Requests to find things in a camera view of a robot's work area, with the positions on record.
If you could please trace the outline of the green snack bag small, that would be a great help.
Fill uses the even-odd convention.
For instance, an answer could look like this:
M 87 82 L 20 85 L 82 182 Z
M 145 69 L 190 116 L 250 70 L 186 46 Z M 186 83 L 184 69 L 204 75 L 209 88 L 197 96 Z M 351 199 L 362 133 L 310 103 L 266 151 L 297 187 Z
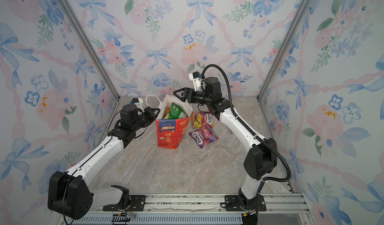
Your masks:
M 165 120 L 179 120 L 179 119 L 185 119 L 187 118 L 187 114 L 185 114 L 184 110 L 174 102 L 168 109 L 168 112 L 166 116 L 164 117 Z

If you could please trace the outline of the red pink paper bag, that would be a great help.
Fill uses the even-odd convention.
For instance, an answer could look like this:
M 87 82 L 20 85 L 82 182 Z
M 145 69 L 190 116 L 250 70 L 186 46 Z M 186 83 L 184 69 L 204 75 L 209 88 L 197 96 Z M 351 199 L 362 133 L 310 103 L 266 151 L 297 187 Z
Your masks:
M 165 149 L 176 150 L 186 133 L 187 126 L 191 120 L 193 112 L 192 106 L 187 102 L 181 102 L 175 96 L 166 95 L 162 100 L 155 95 L 148 95 L 145 99 L 146 105 L 149 106 L 148 97 L 155 97 L 159 101 L 158 108 L 160 113 L 156 118 L 157 139 L 158 147 Z M 185 117 L 178 119 L 166 118 L 168 112 L 171 110 L 172 105 L 177 105 Z

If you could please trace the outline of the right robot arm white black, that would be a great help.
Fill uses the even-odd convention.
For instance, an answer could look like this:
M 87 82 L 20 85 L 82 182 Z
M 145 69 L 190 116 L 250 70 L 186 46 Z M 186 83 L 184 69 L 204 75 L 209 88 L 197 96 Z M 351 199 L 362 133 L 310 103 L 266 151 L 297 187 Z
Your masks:
M 206 80 L 204 90 L 185 87 L 174 91 L 173 95 L 182 102 L 206 105 L 209 113 L 226 125 L 244 146 L 247 152 L 244 160 L 247 176 L 239 190 L 239 205 L 245 211 L 255 210 L 264 184 L 278 163 L 277 155 L 271 151 L 271 148 L 276 148 L 275 141 L 257 133 L 237 113 L 231 102 L 223 97 L 221 84 L 216 77 Z

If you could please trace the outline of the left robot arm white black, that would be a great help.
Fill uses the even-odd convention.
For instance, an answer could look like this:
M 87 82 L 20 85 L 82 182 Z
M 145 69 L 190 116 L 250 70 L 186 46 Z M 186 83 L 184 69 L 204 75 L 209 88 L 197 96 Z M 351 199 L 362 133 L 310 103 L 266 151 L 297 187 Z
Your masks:
M 107 189 L 91 190 L 89 185 L 115 155 L 139 138 L 137 132 L 149 127 L 160 112 L 159 108 L 124 105 L 120 119 L 96 149 L 65 172 L 57 171 L 50 177 L 48 209 L 73 220 L 105 206 L 126 211 L 132 204 L 129 189 L 112 185 Z

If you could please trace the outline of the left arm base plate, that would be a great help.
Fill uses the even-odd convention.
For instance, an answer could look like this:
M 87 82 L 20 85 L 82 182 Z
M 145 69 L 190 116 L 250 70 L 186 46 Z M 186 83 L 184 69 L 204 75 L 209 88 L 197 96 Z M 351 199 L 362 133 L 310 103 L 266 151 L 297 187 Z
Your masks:
M 121 199 L 116 205 L 107 205 L 103 207 L 104 212 L 142 212 L 144 210 L 145 195 L 129 195 Z

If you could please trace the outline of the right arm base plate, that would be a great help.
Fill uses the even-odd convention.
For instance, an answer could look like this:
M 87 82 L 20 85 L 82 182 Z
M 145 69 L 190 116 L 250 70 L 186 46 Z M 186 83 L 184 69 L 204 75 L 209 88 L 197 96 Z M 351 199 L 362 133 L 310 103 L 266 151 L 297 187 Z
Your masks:
M 266 202 L 262 195 L 258 195 L 251 200 L 247 200 L 240 195 L 225 195 L 225 201 L 221 203 L 221 208 L 227 212 L 247 212 L 250 213 L 257 209 L 258 212 L 267 210 Z

